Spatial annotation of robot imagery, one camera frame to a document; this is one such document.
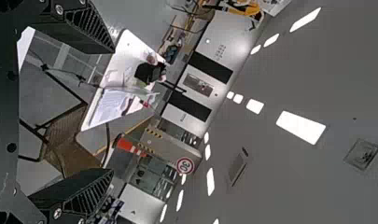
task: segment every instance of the yellow object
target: yellow object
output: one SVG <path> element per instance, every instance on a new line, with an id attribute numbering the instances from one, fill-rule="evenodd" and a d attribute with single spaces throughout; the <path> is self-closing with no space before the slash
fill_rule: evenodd
<path id="1" fill-rule="evenodd" d="M 241 16 L 254 16 L 261 12 L 261 7 L 257 3 L 250 2 L 247 6 L 245 6 L 245 11 L 241 11 L 231 7 L 229 8 L 229 12 Z"/>

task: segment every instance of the speed limit sign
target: speed limit sign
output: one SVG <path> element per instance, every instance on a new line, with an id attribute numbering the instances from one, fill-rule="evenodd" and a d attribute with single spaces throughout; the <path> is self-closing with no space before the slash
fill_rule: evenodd
<path id="1" fill-rule="evenodd" d="M 182 175 L 189 175 L 194 171 L 194 162 L 187 157 L 184 157 L 177 161 L 177 171 Z"/>

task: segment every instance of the white ceiling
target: white ceiling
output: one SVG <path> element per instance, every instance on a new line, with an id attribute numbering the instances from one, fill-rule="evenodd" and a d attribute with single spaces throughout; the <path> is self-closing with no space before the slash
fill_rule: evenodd
<path id="1" fill-rule="evenodd" d="M 288 32 L 317 7 L 315 21 Z M 220 108 L 209 130 L 212 156 L 175 191 L 163 223 L 378 224 L 378 158 L 365 173 L 343 161 L 358 138 L 378 144 L 378 1 L 295 0 L 259 43 L 276 33 L 246 62 L 231 89 L 243 103 Z M 250 98 L 265 104 L 259 115 L 245 109 Z M 283 110 L 328 128 L 312 146 L 275 125 Z M 227 169 L 241 147 L 253 160 L 228 190 Z M 208 197 L 210 167 L 216 189 Z"/>

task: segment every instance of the wall vent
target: wall vent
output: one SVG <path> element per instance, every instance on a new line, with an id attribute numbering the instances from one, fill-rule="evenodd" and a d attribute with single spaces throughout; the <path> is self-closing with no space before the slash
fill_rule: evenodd
<path id="1" fill-rule="evenodd" d="M 247 150 L 244 147 L 242 147 L 242 150 L 240 150 L 238 156 L 232 161 L 232 164 L 228 172 L 230 187 L 234 187 L 240 179 L 242 173 L 246 168 L 248 158 L 249 154 Z"/>
<path id="2" fill-rule="evenodd" d="M 366 171 L 377 154 L 378 145 L 358 139 L 343 160 L 360 171 Z"/>

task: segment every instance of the rectangular ceiling light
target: rectangular ceiling light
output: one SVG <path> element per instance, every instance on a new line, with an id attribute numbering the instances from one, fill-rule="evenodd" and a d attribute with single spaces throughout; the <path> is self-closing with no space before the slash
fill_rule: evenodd
<path id="1" fill-rule="evenodd" d="M 295 32 L 296 30 L 302 28 L 302 26 L 310 23 L 314 19 L 316 19 L 317 15 L 320 12 L 321 7 L 315 9 L 314 11 L 310 12 L 308 15 L 304 16 L 303 18 L 299 19 L 298 21 L 294 22 L 290 28 L 290 32 Z"/>
<path id="2" fill-rule="evenodd" d="M 182 185 L 184 185 L 186 183 L 186 175 L 182 175 Z"/>
<path id="3" fill-rule="evenodd" d="M 206 183 L 208 187 L 208 196 L 211 196 L 213 191 L 215 190 L 215 179 L 213 174 L 213 168 L 210 168 L 208 173 L 206 174 Z"/>
<path id="4" fill-rule="evenodd" d="M 165 219 L 165 214 L 166 214 L 166 209 L 168 208 L 168 204 L 166 204 L 164 206 L 164 208 L 162 209 L 162 213 L 161 213 L 161 217 L 160 217 L 160 222 L 163 222 L 163 220 Z"/>
<path id="5" fill-rule="evenodd" d="M 208 145 L 205 148 L 205 159 L 208 161 L 210 157 L 211 157 L 211 146 Z"/>
<path id="6" fill-rule="evenodd" d="M 176 212 L 178 212 L 180 208 L 182 207 L 184 192 L 185 192 L 184 190 L 180 190 L 179 196 L 177 197 Z"/>
<path id="7" fill-rule="evenodd" d="M 169 199 L 169 197 L 171 197 L 172 189 L 173 189 L 173 188 L 170 188 L 170 189 L 169 189 L 168 193 L 166 194 L 166 199 Z"/>
<path id="8" fill-rule="evenodd" d="M 323 124 L 286 111 L 282 112 L 276 125 L 312 145 L 316 144 L 317 140 L 326 129 L 326 126 Z"/>
<path id="9" fill-rule="evenodd" d="M 252 48 L 252 51 L 250 51 L 250 55 L 253 55 L 253 54 L 259 52 L 260 49 L 261 49 L 261 45 L 255 46 L 254 48 Z"/>
<path id="10" fill-rule="evenodd" d="M 263 107 L 264 107 L 264 103 L 253 100 L 253 99 L 249 100 L 249 102 L 246 105 L 246 109 L 252 111 L 255 114 L 259 114 Z"/>
<path id="11" fill-rule="evenodd" d="M 273 35 L 270 38 L 268 38 L 264 43 L 264 48 L 267 48 L 271 44 L 275 43 L 275 41 L 278 39 L 279 34 Z"/>
<path id="12" fill-rule="evenodd" d="M 233 101 L 237 103 L 238 105 L 244 100 L 244 96 L 240 94 L 236 94 Z"/>
<path id="13" fill-rule="evenodd" d="M 205 136 L 203 137 L 204 142 L 207 144 L 209 141 L 209 133 L 205 133 Z"/>
<path id="14" fill-rule="evenodd" d="M 229 93 L 227 93 L 227 99 L 232 99 L 232 97 L 234 97 L 234 92 L 229 91 Z"/>

